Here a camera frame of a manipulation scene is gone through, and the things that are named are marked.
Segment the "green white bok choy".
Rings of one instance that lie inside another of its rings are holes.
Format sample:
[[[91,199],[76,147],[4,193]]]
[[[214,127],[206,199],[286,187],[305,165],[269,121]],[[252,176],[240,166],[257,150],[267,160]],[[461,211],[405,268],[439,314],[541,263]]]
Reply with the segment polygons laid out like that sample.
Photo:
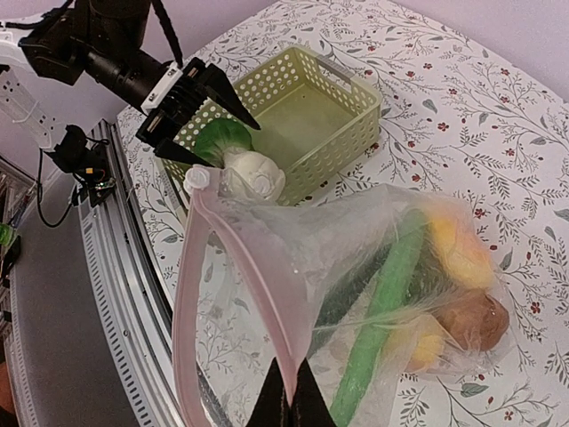
[[[207,124],[195,139],[194,153],[215,167],[233,170],[266,200],[277,201],[285,188],[285,172],[256,151],[249,131],[232,119]]]

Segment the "yellow lemon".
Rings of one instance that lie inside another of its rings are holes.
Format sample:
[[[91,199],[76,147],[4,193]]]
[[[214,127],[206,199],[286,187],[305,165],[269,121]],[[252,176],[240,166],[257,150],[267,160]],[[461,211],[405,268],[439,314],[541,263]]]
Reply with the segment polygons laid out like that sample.
[[[412,345],[412,338],[412,331],[398,330],[390,335],[384,346],[385,352],[390,356],[400,352],[404,347],[412,350],[405,367],[406,373],[417,373],[429,369],[442,354],[445,346],[445,336],[438,329],[420,332],[414,345]]]
[[[458,217],[429,217],[431,242],[437,259],[453,282],[466,289],[489,289],[494,281],[493,262],[473,227]]]

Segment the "dark green cucumber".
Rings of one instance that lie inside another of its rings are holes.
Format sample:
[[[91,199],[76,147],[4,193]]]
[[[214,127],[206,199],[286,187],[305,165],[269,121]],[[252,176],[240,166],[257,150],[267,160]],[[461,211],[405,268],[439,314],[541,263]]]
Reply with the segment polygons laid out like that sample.
[[[425,228],[425,223],[424,213],[418,209],[409,211],[398,223],[396,231],[399,236],[391,244],[384,245],[369,260],[353,268],[334,284],[332,290],[326,295],[319,312],[312,334],[309,356],[315,354],[330,340],[333,329],[346,316],[365,288],[370,284],[375,285],[374,277],[386,261],[392,245],[399,240],[401,230],[419,226]]]

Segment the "brown potato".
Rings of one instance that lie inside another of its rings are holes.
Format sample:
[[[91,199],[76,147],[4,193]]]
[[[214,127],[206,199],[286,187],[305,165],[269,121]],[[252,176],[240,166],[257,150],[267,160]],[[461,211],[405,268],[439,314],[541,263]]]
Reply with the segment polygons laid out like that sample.
[[[463,350],[492,350],[509,328],[508,310],[478,289],[441,306],[435,318]]]

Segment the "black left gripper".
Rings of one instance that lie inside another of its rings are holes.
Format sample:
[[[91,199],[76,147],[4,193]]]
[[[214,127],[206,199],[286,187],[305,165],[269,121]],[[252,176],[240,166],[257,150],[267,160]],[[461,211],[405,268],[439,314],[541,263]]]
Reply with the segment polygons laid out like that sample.
[[[187,122],[185,117],[172,119],[163,112],[147,116],[140,108],[172,63],[161,63],[142,50],[134,52],[131,61],[91,51],[86,57],[85,72],[145,116],[137,137],[148,145],[156,145],[154,153],[157,157],[185,165],[201,165],[201,157],[173,141],[190,119]],[[245,125],[260,130],[259,123],[240,101],[224,71],[213,64],[208,65],[202,75],[202,84],[212,101]]]

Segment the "bright green cucumber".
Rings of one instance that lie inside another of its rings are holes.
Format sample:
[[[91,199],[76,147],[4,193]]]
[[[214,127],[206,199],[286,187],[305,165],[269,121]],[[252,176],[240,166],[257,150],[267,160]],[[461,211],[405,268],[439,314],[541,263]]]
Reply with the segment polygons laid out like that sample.
[[[379,326],[380,316],[398,310],[413,278],[425,236],[423,226],[402,229],[399,240],[374,277],[373,296],[365,313],[365,322],[349,354],[348,364],[330,406],[330,414],[338,426],[347,426],[373,377],[380,350],[388,331]]]

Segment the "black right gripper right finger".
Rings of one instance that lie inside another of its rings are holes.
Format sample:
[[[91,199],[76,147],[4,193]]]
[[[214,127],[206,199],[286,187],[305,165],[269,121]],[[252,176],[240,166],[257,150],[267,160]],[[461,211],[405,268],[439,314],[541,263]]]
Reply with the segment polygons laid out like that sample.
[[[297,389],[291,406],[291,426],[336,426],[306,359],[302,361],[298,372]]]

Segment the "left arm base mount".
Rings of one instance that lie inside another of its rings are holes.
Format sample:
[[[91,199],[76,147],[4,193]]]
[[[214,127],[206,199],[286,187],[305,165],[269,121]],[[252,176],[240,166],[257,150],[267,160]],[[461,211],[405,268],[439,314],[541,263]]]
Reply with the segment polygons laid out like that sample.
[[[103,202],[116,186],[107,156],[108,138],[89,137],[77,125],[67,125],[59,144],[47,156],[63,172],[72,174],[85,189],[90,206]]]

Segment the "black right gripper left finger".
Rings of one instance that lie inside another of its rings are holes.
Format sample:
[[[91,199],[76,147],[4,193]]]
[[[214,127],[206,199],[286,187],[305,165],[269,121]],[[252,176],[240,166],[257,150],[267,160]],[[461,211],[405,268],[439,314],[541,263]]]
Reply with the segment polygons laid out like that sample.
[[[273,358],[247,427],[285,427],[288,425],[289,405],[284,382],[276,358]]]

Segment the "clear zip top bag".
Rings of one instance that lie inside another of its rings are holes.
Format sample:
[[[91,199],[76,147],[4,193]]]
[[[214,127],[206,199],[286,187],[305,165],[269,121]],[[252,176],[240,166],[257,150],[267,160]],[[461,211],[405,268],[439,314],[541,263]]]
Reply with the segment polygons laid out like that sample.
[[[236,172],[190,168],[172,364],[187,426],[208,426],[200,289],[258,363],[234,387],[248,426],[385,426],[401,374],[494,366],[512,337],[504,287],[470,210],[381,184],[322,205],[263,200]]]

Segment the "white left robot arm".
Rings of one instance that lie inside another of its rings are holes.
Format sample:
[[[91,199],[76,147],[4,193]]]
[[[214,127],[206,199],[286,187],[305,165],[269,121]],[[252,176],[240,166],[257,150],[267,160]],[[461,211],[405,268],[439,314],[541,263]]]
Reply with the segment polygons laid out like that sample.
[[[161,63],[141,46],[154,13],[173,54]],[[207,100],[254,130],[259,124],[227,75],[198,58],[185,63],[161,1],[67,1],[43,14],[1,23],[1,69],[19,67],[74,85],[82,74],[145,115],[137,138],[157,157],[186,165],[206,160],[174,140]]]

